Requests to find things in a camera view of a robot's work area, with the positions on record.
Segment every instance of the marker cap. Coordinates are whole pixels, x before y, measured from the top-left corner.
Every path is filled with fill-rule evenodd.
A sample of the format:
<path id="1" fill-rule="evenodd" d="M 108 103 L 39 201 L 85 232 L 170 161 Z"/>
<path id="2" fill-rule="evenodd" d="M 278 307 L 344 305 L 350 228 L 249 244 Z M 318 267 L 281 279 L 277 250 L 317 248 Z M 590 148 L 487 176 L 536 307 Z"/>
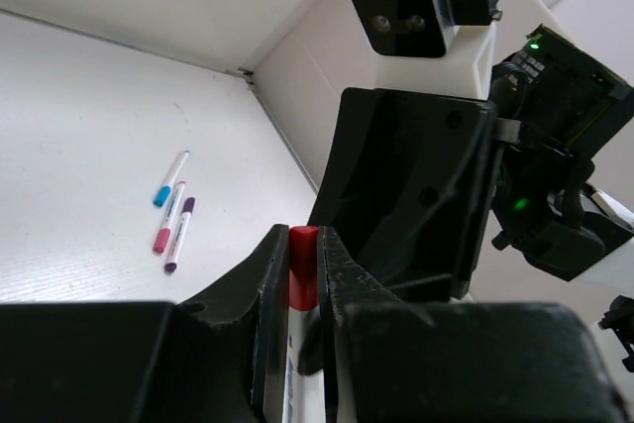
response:
<path id="1" fill-rule="evenodd" d="M 310 311 L 319 305 L 317 279 L 317 227 L 293 227 L 289 239 L 289 305 Z"/>
<path id="2" fill-rule="evenodd" d="M 194 197 L 189 197 L 187 200 L 185 200 L 185 204 L 182 206 L 182 213 L 193 213 L 195 204 L 196 199 Z"/>
<path id="3" fill-rule="evenodd" d="M 167 248 L 167 242 L 169 241 L 169 235 L 171 230 L 169 228 L 163 228 L 157 234 L 157 239 L 155 240 L 155 245 L 153 246 L 153 250 L 157 253 L 162 253 Z"/>
<path id="4" fill-rule="evenodd" d="M 164 187 L 161 187 L 157 193 L 157 197 L 155 198 L 154 205 L 157 206 L 158 208 L 161 208 L 162 205 L 167 201 L 167 198 L 169 198 L 170 192 L 171 192 L 170 186 L 166 185 Z"/>

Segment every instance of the cable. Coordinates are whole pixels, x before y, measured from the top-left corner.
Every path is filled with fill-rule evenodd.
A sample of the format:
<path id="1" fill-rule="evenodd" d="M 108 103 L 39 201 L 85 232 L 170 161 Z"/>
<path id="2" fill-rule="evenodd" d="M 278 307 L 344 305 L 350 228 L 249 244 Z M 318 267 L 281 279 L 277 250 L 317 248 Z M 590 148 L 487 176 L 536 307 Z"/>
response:
<path id="1" fill-rule="evenodd" d="M 562 202 L 562 219 L 569 227 L 581 228 L 583 223 L 581 191 L 593 173 L 594 163 L 589 159 L 579 159 L 571 170 L 564 189 L 564 200 Z"/>
<path id="2" fill-rule="evenodd" d="M 516 119 L 524 108 L 524 101 L 526 100 L 526 92 L 528 90 L 528 73 L 515 63 L 510 61 L 503 61 L 493 67 L 491 73 L 491 84 L 503 77 L 512 74 L 517 79 L 517 86 L 515 91 L 515 100 L 513 101 L 512 119 Z"/>

